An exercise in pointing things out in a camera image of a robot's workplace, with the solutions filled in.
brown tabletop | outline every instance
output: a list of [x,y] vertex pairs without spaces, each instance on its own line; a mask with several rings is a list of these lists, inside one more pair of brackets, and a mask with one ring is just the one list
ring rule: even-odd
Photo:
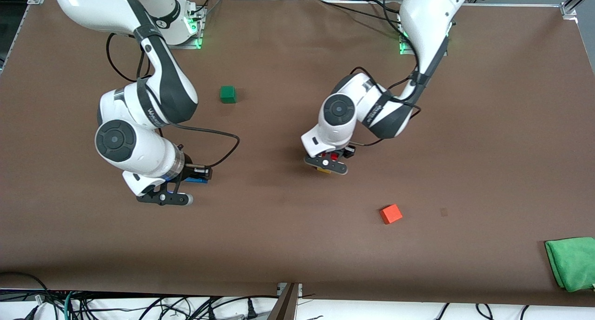
[[[551,7],[463,7],[456,20],[423,112],[335,176],[302,161],[321,102],[355,66],[387,86],[413,57],[383,21],[318,0],[224,0],[204,48],[174,55],[199,93],[187,124],[242,143],[208,185],[182,185],[192,206],[160,207],[138,203],[93,145],[100,96],[127,83],[107,34],[55,0],[32,6],[0,78],[0,269],[61,290],[232,295],[299,281],[320,298],[595,305],[557,287],[542,243],[595,236],[595,78],[578,28]],[[111,48],[134,76],[134,40]],[[222,85],[238,104],[219,101]],[[358,126],[354,140],[374,140]],[[233,144],[164,133],[197,163]],[[404,217],[384,225],[392,203]]]

green cloth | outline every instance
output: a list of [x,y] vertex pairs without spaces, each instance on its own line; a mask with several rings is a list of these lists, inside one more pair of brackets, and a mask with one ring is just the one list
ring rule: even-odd
[[595,284],[595,239],[567,238],[546,241],[552,272],[560,287],[568,292],[593,288]]

robotic arm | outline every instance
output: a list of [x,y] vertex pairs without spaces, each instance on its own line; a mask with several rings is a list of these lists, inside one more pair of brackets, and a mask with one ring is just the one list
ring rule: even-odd
[[403,92],[394,96],[367,74],[351,74],[335,86],[318,113],[318,125],[302,135],[305,161],[327,172],[347,173],[340,157],[351,157],[349,141],[357,121],[379,139],[394,138],[407,126],[414,105],[448,46],[446,36],[465,0],[403,0],[401,28],[417,53],[418,66]]
[[[133,35],[155,67],[150,78],[140,78],[101,97],[95,135],[98,153],[124,170],[123,177],[132,192],[138,197],[152,197],[156,186],[183,172],[188,174],[187,166],[193,166],[187,155],[155,129],[189,120],[198,106],[196,91],[138,0],[57,1],[79,25]],[[161,195],[160,204],[168,200],[192,203],[192,196],[184,193],[165,191]]]

white surface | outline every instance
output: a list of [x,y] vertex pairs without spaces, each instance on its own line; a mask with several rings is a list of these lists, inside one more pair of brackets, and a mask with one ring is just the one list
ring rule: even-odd
[[[178,301],[179,298],[170,298],[164,305]],[[202,304],[206,298],[191,298],[192,310]],[[135,309],[148,307],[155,299],[103,299],[94,300],[90,308],[127,308]],[[257,313],[268,312],[272,309],[276,299],[254,299],[253,305]],[[0,320],[14,320],[24,318],[37,303],[35,301],[17,301],[0,303]],[[433,320],[444,304],[440,303],[400,303],[392,301],[349,301],[349,300],[302,300],[298,303],[296,320],[309,320],[323,315],[321,320]],[[185,301],[178,303],[181,311],[187,311]],[[522,306],[519,305],[490,305],[496,320],[517,320],[521,314]],[[140,311],[101,312],[94,313],[100,320],[137,320],[142,314]],[[153,308],[145,320],[157,320],[159,307]],[[231,318],[238,314],[247,313],[245,300],[236,301],[215,309],[215,316],[219,320]],[[168,312],[164,320],[183,320],[184,316]],[[451,304],[446,310],[443,320],[483,320],[473,304]],[[525,313],[525,320],[593,320],[595,308],[593,307],[529,307]],[[55,320],[53,308],[43,305],[38,309],[35,320]]]

teal cable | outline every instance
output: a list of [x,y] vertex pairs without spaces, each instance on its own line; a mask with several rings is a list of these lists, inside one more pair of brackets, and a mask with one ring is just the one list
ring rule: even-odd
[[70,296],[73,294],[73,291],[70,291],[64,299],[64,320],[68,320],[68,307],[70,305]]

